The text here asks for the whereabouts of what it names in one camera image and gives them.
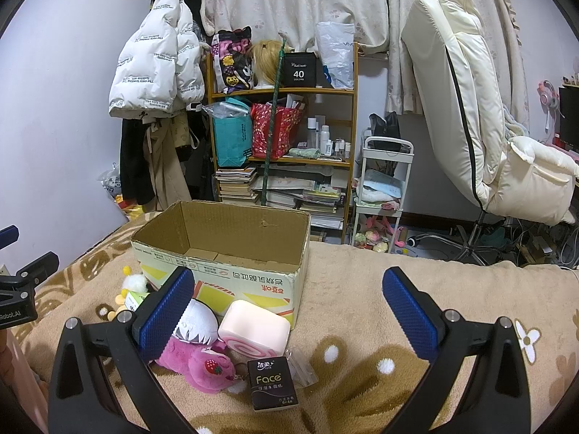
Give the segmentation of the beige patterned blanket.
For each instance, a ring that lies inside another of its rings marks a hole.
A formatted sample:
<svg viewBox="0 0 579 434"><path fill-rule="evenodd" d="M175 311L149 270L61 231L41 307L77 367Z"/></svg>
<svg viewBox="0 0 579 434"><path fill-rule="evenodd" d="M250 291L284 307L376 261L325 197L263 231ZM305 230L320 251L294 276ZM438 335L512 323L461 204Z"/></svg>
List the beige patterned blanket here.
<svg viewBox="0 0 579 434"><path fill-rule="evenodd" d="M112 308L123 266L136 265L132 235L151 218L122 226L41 287L36 321L14 331L41 378L51 376L67 318L100 322ZM309 243L289 342L319 381L298 392L297 407L259 413L251 408L246 385L206 395L182 375L161 367L154 374L194 432L378 433L427 367L383 297L383 274L391 267L401 268L444 309L476 322L502 315L513 321L530 384L531 420L541 424L578 370L578 274L553 264L478 267Z"/></svg>

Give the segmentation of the green pole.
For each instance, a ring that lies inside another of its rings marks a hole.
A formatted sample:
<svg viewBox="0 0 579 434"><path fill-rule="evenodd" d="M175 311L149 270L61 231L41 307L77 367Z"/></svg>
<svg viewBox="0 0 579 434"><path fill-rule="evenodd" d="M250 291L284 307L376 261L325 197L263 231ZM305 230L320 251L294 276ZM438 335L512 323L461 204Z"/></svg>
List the green pole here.
<svg viewBox="0 0 579 434"><path fill-rule="evenodd" d="M282 69L283 69L283 59L284 59L284 51L286 49L287 38L282 35L282 45L278 53L278 66L276 70L276 77L274 83L274 92L273 92L273 99L271 102L271 110L270 110L270 120L268 123L268 136L267 136L267 149L266 149L266 157L263 169L263 181L262 181L262 190L261 190L261 206L267 206L267 191L268 191L268 184L269 184L269 170L270 170L270 163L271 163L271 156L272 156L272 149L273 149L273 137L274 137L274 128L275 128L275 118L277 113L277 104L278 104L278 96L280 91L281 85L281 77L282 77Z"/></svg>

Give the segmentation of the green tissue pack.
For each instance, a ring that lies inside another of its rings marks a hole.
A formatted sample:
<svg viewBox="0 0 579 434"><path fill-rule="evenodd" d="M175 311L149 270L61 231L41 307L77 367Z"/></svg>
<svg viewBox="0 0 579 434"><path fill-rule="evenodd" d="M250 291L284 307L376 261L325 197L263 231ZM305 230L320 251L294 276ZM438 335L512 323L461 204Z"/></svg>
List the green tissue pack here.
<svg viewBox="0 0 579 434"><path fill-rule="evenodd" d="M132 292L128 291L126 297L124 297L124 306L129 311L136 311L138 307L142 304L142 302L148 296L147 292L139 293L139 292Z"/></svg>

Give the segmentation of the teal shopping bag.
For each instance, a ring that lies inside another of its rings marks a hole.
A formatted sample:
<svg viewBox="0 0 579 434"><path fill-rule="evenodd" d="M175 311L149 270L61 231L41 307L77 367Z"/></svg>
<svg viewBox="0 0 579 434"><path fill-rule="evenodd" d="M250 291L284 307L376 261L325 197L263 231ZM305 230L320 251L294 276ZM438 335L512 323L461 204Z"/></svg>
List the teal shopping bag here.
<svg viewBox="0 0 579 434"><path fill-rule="evenodd" d="M219 167L241 167L251 156L250 108L237 99L213 105L213 126Z"/></svg>

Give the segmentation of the yellow plush bear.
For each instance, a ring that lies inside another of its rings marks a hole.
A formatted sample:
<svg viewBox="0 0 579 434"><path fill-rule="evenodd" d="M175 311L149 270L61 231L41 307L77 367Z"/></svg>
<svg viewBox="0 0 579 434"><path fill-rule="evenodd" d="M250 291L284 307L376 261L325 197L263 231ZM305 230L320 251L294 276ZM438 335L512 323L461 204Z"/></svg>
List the yellow plush bear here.
<svg viewBox="0 0 579 434"><path fill-rule="evenodd" d="M109 320L109 322L114 320L117 314L127 309L126 305L124 304L126 302L126 296L127 294L121 293L117 294L117 296L115 297L115 304L117 305L117 308L114 311L108 312L107 319Z"/></svg>

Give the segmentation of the pink swirl sponge block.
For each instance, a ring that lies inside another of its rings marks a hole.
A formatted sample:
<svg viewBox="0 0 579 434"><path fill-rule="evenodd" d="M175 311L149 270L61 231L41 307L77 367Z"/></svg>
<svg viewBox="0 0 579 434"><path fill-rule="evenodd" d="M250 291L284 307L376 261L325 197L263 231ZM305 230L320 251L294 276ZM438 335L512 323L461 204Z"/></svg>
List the pink swirl sponge block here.
<svg viewBox="0 0 579 434"><path fill-rule="evenodd" d="M219 338L247 358L284 355L290 332L285 318L244 300L230 304L218 328Z"/></svg>

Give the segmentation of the pink plush bear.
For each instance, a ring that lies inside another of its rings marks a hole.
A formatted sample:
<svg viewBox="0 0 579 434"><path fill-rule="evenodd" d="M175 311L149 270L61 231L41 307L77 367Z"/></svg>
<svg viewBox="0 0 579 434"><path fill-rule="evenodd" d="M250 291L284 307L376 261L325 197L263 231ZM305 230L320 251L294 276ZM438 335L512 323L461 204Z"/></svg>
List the pink plush bear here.
<svg viewBox="0 0 579 434"><path fill-rule="evenodd" d="M219 340L208 346L171 337L156 362L181 374L197 391L214 395L236 382L236 368L226 354L226 348L227 345Z"/></svg>

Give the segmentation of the stack of books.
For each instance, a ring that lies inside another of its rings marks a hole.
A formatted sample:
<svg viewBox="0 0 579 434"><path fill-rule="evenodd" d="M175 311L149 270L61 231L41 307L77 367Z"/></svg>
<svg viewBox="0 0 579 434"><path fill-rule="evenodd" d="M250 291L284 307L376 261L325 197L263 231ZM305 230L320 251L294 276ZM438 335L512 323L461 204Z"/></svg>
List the stack of books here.
<svg viewBox="0 0 579 434"><path fill-rule="evenodd" d="M256 177L256 167L218 169L215 178L220 200L231 204L255 203L258 198L258 194L253 189Z"/></svg>

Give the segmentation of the red patterned bag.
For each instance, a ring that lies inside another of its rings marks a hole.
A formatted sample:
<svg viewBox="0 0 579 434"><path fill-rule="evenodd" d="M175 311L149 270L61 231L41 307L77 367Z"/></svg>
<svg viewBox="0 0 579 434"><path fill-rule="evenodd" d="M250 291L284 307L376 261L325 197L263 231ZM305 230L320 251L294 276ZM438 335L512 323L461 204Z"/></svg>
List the red patterned bag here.
<svg viewBox="0 0 579 434"><path fill-rule="evenodd" d="M270 132L271 104L253 104L250 111L252 120L252 156L265 160L268 141L271 141L271 160L279 160L291 150L303 118L302 110L298 108L277 107Z"/></svg>

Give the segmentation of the white haired plush head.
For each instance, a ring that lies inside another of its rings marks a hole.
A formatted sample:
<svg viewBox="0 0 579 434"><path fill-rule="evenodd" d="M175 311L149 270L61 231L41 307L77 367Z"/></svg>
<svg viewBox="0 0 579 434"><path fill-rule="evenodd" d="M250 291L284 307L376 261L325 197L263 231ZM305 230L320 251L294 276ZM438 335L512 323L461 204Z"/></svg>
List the white haired plush head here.
<svg viewBox="0 0 579 434"><path fill-rule="evenodd" d="M173 336L184 343L211 346L218 339L218 319L206 304L191 299Z"/></svg>

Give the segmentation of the white puffer jacket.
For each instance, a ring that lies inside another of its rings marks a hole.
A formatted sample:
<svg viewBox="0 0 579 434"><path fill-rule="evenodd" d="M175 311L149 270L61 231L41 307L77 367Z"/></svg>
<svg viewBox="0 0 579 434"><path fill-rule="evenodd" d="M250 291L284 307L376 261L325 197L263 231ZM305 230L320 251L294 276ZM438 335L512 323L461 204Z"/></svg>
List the white puffer jacket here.
<svg viewBox="0 0 579 434"><path fill-rule="evenodd" d="M202 49L186 0L154 0L118 59L109 115L171 118L205 95Z"/></svg>

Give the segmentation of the beige trench coat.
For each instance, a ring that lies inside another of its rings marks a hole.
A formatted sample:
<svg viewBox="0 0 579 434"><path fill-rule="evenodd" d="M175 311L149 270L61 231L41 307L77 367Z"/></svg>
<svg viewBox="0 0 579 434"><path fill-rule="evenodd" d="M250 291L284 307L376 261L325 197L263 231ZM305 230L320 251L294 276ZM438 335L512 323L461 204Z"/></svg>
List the beige trench coat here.
<svg viewBox="0 0 579 434"><path fill-rule="evenodd" d="M175 202L191 200L177 152L179 147L191 146L185 112L148 124L143 146L153 189L153 198L146 204L148 212L161 212Z"/></svg>

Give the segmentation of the black box marked 40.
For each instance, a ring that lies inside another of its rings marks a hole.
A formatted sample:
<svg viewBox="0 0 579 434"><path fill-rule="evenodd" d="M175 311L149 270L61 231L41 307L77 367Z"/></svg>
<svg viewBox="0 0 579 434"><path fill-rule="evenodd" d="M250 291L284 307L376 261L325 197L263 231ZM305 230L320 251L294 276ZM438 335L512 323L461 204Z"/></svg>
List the black box marked 40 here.
<svg viewBox="0 0 579 434"><path fill-rule="evenodd" d="M311 52L288 52L283 58L282 85L316 87L317 58Z"/></svg>

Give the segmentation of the open cardboard box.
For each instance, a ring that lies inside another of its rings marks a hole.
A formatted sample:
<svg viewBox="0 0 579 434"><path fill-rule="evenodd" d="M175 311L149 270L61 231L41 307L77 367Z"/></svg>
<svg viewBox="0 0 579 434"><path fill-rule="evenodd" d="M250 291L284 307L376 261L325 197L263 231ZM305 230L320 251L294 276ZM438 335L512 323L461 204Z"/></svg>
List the open cardboard box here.
<svg viewBox="0 0 579 434"><path fill-rule="evenodd" d="M178 202L131 238L141 270L160 288L177 267L193 298L224 315L237 300L295 324L308 265L309 214L222 202Z"/></svg>

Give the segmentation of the white black fluffy plush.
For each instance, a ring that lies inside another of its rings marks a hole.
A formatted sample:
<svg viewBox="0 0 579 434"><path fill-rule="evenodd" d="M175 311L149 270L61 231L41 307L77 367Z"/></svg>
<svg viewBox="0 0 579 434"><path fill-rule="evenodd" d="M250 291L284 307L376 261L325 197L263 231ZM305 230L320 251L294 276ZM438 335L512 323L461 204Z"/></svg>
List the white black fluffy plush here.
<svg viewBox="0 0 579 434"><path fill-rule="evenodd" d="M142 273L133 273L131 267L125 265L123 267L124 280L122 284L122 291L134 293L147 293L147 279Z"/></svg>

